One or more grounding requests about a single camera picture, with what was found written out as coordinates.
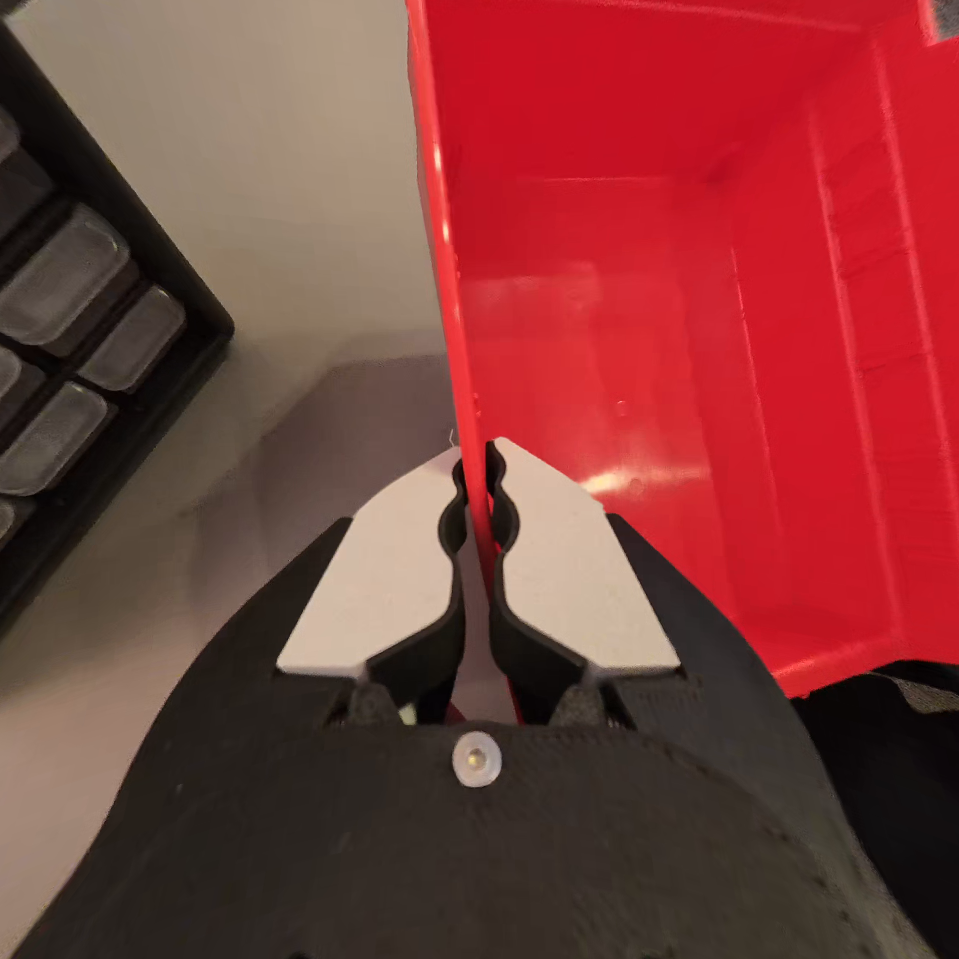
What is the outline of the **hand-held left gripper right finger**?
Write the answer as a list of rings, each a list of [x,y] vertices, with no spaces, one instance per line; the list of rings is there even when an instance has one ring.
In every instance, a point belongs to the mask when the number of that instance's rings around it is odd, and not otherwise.
[[[486,488],[490,649],[521,722],[548,724],[575,687],[681,670],[598,500],[507,438],[486,445]]]

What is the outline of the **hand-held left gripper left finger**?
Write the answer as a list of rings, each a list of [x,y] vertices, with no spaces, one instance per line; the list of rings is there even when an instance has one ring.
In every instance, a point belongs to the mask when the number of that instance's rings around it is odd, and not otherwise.
[[[445,724],[466,645],[465,540],[462,454],[449,448],[349,519],[278,672],[376,685],[414,724]]]

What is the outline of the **red plastic bin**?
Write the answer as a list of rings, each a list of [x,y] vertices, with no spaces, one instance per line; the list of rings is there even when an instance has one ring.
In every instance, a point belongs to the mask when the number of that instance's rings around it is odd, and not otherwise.
[[[957,664],[957,2],[407,2],[479,556],[577,480],[788,695]]]

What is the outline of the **black drawer cabinet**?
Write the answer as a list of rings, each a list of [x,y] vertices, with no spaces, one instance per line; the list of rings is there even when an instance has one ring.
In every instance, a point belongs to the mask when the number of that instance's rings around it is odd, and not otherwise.
[[[235,325],[2,2],[2,635],[222,363]]]

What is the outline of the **dark cloth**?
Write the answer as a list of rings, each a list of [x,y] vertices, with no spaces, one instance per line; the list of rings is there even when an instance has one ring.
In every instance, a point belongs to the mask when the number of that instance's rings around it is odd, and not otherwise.
[[[957,957],[957,666],[896,662],[792,704],[886,888]]]

